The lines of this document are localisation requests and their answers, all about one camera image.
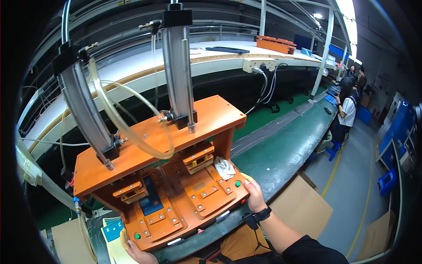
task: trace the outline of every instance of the black hair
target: black hair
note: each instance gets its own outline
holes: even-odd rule
[[[344,84],[340,87],[340,103],[343,103],[346,98],[352,95],[353,85]]]

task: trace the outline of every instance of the hand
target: hand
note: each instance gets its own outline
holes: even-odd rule
[[[245,180],[245,188],[251,194],[248,199],[249,208],[253,212],[259,212],[267,208],[267,204],[264,202],[264,197],[262,196],[261,187],[258,183],[253,180],[249,182]]]
[[[132,257],[133,260],[139,264],[158,264],[157,258],[151,253],[139,250],[138,246],[132,240],[126,240],[126,229],[120,231],[120,242],[126,252]]]

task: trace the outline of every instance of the woman in white shirt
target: woman in white shirt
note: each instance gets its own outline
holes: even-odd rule
[[[335,97],[337,100],[338,114],[330,126],[333,140],[338,143],[344,141],[344,136],[353,126],[356,114],[356,101],[352,96],[353,88],[351,85],[343,85],[340,94]]]

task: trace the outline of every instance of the electrical outlet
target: electrical outlet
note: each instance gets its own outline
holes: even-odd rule
[[[243,70],[245,72],[252,72],[253,67],[260,67],[260,65],[264,63],[267,65],[270,71],[274,71],[276,69],[276,60],[272,58],[245,58],[243,60]]]

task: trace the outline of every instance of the white cloth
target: white cloth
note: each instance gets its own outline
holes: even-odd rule
[[[214,167],[217,170],[218,174],[220,174],[221,178],[223,178],[224,180],[228,180],[236,174],[233,165],[228,160],[225,160],[222,157],[217,156],[215,158]]]
[[[340,125],[352,127],[354,122],[354,116],[356,114],[356,107],[354,106],[353,100],[349,97],[344,99],[343,112],[346,114],[344,118],[341,117],[340,113],[337,115]]]

